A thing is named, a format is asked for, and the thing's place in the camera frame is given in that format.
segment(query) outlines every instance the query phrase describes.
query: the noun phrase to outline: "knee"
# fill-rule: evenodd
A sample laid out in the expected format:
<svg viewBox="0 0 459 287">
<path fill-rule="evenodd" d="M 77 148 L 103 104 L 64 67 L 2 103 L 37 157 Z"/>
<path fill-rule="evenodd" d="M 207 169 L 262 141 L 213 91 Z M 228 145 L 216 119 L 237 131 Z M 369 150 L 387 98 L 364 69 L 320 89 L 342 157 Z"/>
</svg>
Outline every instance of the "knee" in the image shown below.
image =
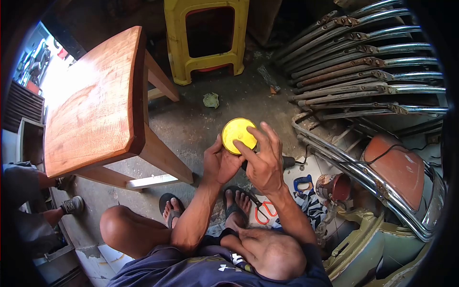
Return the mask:
<svg viewBox="0 0 459 287">
<path fill-rule="evenodd" d="M 112 246 L 123 234 L 123 226 L 130 209 L 123 205 L 108 208 L 102 213 L 99 228 L 104 242 Z"/>
<path fill-rule="evenodd" d="M 263 264 L 257 272 L 275 280 L 298 278 L 306 269 L 306 257 L 300 244 L 291 236 L 277 235 L 266 245 Z"/>
</svg>

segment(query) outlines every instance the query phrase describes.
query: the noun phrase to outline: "under armour logo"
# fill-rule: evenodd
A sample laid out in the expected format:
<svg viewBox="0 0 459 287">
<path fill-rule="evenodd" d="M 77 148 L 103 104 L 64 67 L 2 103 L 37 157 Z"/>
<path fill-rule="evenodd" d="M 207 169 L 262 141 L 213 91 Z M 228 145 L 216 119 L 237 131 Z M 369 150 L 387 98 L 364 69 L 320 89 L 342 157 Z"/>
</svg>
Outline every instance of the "under armour logo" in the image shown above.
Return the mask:
<svg viewBox="0 0 459 287">
<path fill-rule="evenodd" d="M 231 257 L 233 258 L 233 264 L 237 265 L 240 262 L 245 262 L 244 258 L 237 253 L 232 253 Z"/>
<path fill-rule="evenodd" d="M 220 268 L 218 269 L 219 271 L 225 271 L 225 269 L 234 269 L 236 272 L 242 272 L 241 269 L 235 268 L 235 267 L 226 267 L 226 264 L 220 264 Z"/>
</svg>

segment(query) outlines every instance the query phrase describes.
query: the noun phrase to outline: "gray sneaker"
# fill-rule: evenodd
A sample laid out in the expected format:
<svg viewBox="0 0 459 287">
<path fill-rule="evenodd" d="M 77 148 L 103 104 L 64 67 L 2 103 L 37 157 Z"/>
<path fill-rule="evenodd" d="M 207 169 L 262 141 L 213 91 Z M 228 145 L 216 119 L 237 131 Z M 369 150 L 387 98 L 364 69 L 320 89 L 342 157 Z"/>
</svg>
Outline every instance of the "gray sneaker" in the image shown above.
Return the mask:
<svg viewBox="0 0 459 287">
<path fill-rule="evenodd" d="M 69 175 L 66 177 L 58 178 L 56 188 L 64 191 L 69 191 L 70 188 L 73 186 L 75 179 L 77 177 L 75 175 Z"/>
<path fill-rule="evenodd" d="M 61 208 L 64 214 L 80 214 L 84 210 L 84 200 L 81 196 L 77 195 L 72 199 L 62 202 Z"/>
</svg>

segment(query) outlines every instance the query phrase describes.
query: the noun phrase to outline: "black tool handle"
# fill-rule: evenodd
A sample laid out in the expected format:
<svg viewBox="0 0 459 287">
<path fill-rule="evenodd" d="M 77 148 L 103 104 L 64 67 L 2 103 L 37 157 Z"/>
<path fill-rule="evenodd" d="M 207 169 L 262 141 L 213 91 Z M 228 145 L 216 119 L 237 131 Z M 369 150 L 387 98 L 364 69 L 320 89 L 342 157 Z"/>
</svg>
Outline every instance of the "black tool handle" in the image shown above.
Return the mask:
<svg viewBox="0 0 459 287">
<path fill-rule="evenodd" d="M 247 160 L 244 161 L 241 165 L 241 168 L 243 170 L 247 170 Z M 284 157 L 282 156 L 282 170 L 291 168 L 292 166 L 295 165 L 295 158 L 294 157 Z"/>
</svg>

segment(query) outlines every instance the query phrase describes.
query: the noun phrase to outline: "hand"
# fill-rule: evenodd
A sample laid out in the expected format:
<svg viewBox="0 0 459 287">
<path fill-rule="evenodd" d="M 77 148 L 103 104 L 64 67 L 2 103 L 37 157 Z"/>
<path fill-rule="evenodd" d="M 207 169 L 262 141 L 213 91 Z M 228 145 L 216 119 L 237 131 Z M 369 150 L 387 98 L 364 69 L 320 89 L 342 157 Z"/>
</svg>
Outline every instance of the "hand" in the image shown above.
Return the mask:
<svg viewBox="0 0 459 287">
<path fill-rule="evenodd" d="M 215 143 L 204 152 L 202 181 L 208 184 L 218 184 L 220 188 L 233 178 L 245 160 L 243 156 L 227 151 L 223 147 L 222 136 L 219 134 Z"/>
<path fill-rule="evenodd" d="M 257 139 L 260 152 L 254 153 L 241 141 L 234 140 L 233 143 L 248 161 L 246 174 L 249 180 L 261 193 L 270 196 L 285 190 L 282 142 L 267 123 L 261 122 L 260 125 L 267 136 L 255 128 L 247 127 L 247 131 Z"/>
</svg>

